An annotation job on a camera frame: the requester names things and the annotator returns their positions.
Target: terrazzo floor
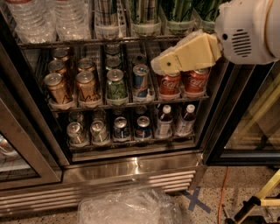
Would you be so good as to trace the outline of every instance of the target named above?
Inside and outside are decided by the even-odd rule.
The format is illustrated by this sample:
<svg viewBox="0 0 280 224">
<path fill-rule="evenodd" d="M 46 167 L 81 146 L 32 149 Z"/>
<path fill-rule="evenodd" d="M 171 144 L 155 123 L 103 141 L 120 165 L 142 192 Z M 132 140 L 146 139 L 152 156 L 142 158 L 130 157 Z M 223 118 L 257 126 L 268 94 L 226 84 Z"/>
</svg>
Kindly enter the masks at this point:
<svg viewBox="0 0 280 224">
<path fill-rule="evenodd" d="M 180 205 L 184 223 L 215 224 L 221 198 L 221 187 L 227 167 L 208 167 L 205 176 L 194 191 L 178 192 L 174 196 Z M 268 167 L 229 167 L 223 204 L 231 218 L 241 209 L 242 202 L 258 193 L 274 175 Z M 272 195 L 278 195 L 277 187 Z M 280 216 L 280 207 L 269 207 L 270 215 L 264 208 L 257 208 L 252 214 L 262 215 L 266 221 L 276 221 Z M 225 214 L 221 213 L 221 222 L 225 223 Z M 77 207 L 2 218 L 3 224 L 74 224 L 77 222 Z"/>
</svg>

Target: cord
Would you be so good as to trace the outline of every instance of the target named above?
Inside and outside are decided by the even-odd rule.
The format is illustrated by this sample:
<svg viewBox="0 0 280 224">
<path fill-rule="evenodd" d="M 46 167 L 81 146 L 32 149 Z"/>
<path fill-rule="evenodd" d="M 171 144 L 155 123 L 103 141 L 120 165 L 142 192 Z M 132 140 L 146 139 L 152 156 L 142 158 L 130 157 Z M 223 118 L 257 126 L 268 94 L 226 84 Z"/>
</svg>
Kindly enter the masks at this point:
<svg viewBox="0 0 280 224">
<path fill-rule="evenodd" d="M 221 224 L 221 209 L 222 209 L 222 201 L 224 200 L 224 193 L 225 193 L 225 188 L 226 188 L 226 182 L 228 179 L 228 172 L 229 172 L 229 167 L 227 166 L 227 170 L 226 170 L 226 175 L 222 184 L 222 188 L 221 188 L 221 195 L 220 195 L 220 204 L 219 204 L 219 210 L 218 210 L 218 224 Z"/>
</svg>

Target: plastic bag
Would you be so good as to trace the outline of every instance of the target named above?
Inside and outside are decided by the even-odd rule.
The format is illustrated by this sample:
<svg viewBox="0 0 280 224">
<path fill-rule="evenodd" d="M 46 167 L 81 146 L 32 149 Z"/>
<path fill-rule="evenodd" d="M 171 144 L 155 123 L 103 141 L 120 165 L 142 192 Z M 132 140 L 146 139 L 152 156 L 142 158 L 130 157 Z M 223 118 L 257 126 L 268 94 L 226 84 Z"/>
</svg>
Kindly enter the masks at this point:
<svg viewBox="0 0 280 224">
<path fill-rule="evenodd" d="M 174 198 L 153 189 L 133 188 L 105 197 L 84 199 L 79 224 L 181 224 Z"/>
</svg>

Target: air vent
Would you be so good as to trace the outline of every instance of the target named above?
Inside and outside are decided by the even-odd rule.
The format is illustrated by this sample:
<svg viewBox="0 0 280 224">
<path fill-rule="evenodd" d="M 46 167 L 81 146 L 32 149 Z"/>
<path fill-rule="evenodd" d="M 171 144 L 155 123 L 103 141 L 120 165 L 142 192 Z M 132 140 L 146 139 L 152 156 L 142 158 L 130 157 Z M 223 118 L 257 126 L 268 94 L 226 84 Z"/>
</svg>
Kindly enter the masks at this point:
<svg viewBox="0 0 280 224">
<path fill-rule="evenodd" d="M 232 45 L 236 55 L 246 58 L 252 53 L 250 36 L 243 29 L 239 29 L 232 37 Z"/>
</svg>

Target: tape cross on floor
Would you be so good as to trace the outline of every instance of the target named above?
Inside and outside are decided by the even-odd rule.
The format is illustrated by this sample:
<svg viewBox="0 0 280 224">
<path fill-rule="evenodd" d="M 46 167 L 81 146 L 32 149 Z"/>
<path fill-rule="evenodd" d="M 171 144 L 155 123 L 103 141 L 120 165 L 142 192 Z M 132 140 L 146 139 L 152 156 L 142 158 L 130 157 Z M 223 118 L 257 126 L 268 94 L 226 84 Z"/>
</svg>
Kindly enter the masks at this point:
<svg viewBox="0 0 280 224">
<path fill-rule="evenodd" d="M 181 193 L 183 195 L 185 195 L 185 197 L 190 200 L 190 205 L 189 205 L 189 208 L 188 208 L 190 211 L 193 212 L 195 206 L 199 206 L 204 211 L 206 211 L 208 214 L 211 213 L 211 208 L 199 200 L 200 187 L 197 187 L 194 190 L 193 195 L 191 195 L 189 192 L 181 192 Z"/>
</svg>

